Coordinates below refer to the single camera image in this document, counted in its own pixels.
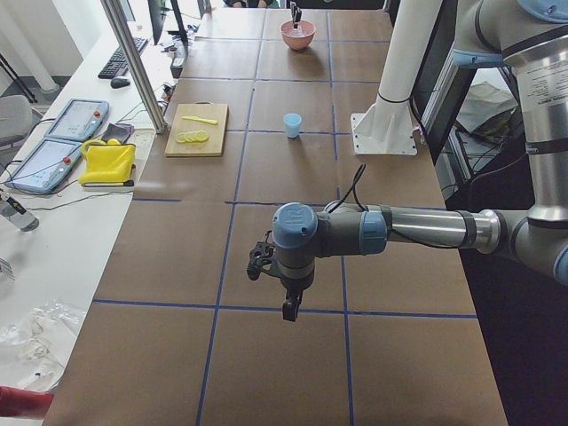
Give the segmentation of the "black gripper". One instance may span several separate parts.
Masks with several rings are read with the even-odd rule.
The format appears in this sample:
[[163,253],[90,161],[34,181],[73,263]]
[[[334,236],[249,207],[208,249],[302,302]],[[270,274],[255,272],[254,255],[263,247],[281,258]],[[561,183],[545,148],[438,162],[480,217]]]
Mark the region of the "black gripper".
[[287,321],[296,321],[302,303],[303,291],[314,281],[315,264],[301,268],[291,268],[278,264],[280,283],[287,290],[282,305],[282,317]]

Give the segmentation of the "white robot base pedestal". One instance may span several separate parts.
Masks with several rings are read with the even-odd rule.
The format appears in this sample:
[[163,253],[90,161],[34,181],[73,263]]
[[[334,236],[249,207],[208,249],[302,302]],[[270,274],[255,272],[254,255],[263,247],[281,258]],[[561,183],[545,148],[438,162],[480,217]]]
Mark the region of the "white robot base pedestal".
[[363,155],[417,154],[411,99],[435,25],[448,1],[399,4],[383,75],[375,102],[363,114],[351,115],[354,153]]

